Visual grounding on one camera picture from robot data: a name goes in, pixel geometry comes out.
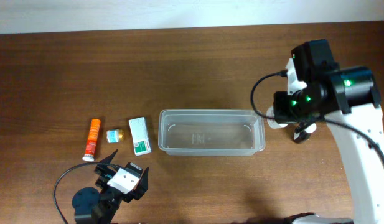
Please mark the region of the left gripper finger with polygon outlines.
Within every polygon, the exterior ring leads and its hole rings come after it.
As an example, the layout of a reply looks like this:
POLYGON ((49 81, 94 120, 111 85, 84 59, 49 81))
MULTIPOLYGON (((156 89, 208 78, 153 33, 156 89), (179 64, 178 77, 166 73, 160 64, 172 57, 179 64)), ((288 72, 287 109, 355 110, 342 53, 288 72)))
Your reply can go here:
POLYGON ((136 186, 136 199, 140 199, 148 191, 148 173, 149 167, 143 172, 138 185, 136 186))
POLYGON ((100 164, 110 164, 111 161, 113 160, 113 158, 115 157, 115 155, 117 154, 117 152, 118 152, 118 150, 116 149, 112 154, 110 154, 106 158, 102 159, 100 161, 100 164))

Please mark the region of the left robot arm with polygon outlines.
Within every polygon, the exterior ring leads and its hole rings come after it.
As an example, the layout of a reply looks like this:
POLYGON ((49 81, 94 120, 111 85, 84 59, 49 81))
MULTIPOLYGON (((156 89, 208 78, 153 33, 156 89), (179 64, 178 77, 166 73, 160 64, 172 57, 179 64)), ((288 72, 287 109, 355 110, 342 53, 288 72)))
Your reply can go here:
POLYGON ((125 166, 111 163, 116 155, 102 159, 95 167, 96 187, 79 190, 72 199, 76 223, 111 223, 122 202, 140 200, 148 191, 149 169, 129 162, 125 166))

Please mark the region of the orange tablet tube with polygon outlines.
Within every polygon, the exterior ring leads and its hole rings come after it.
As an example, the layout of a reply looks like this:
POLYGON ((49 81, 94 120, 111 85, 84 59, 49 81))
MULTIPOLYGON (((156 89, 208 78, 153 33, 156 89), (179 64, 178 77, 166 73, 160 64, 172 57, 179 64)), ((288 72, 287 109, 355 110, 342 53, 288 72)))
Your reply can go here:
POLYGON ((100 131, 100 124, 101 121, 99 119, 91 120, 85 153, 82 157, 83 161, 93 162, 95 160, 95 151, 100 131))

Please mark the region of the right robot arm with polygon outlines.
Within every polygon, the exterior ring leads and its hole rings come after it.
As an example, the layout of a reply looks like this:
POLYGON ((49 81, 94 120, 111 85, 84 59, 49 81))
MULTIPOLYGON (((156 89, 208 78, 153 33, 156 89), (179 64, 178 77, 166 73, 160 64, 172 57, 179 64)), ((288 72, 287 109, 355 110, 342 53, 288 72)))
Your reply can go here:
POLYGON ((354 214, 351 219, 315 214, 293 223, 384 223, 383 111, 372 72, 366 67, 303 70, 289 62, 279 76, 287 90, 274 95, 267 110, 273 129, 296 124, 294 142, 303 142, 324 122, 336 142, 349 183, 354 214))

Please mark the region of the dark bottle white cap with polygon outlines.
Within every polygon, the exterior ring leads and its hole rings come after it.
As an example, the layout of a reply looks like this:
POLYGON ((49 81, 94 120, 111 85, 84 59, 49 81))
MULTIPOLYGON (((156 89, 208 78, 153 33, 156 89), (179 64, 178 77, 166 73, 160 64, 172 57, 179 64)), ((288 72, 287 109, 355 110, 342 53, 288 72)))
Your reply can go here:
POLYGON ((298 127, 294 130, 293 142, 296 144, 302 144, 310 138, 316 128, 317 126, 315 123, 299 123, 298 127))

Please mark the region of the white squeeze bottle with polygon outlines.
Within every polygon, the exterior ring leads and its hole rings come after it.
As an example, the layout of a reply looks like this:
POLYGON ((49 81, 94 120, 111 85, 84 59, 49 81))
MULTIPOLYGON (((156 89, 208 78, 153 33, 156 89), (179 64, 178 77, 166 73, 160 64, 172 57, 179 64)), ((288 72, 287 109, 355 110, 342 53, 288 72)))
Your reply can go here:
MULTIPOLYGON (((267 109, 266 115, 268 117, 274 117, 274 108, 271 106, 270 108, 267 109)), ((287 126, 286 123, 277 123, 274 119, 267 119, 267 122, 272 129, 280 129, 280 128, 285 128, 287 126)))

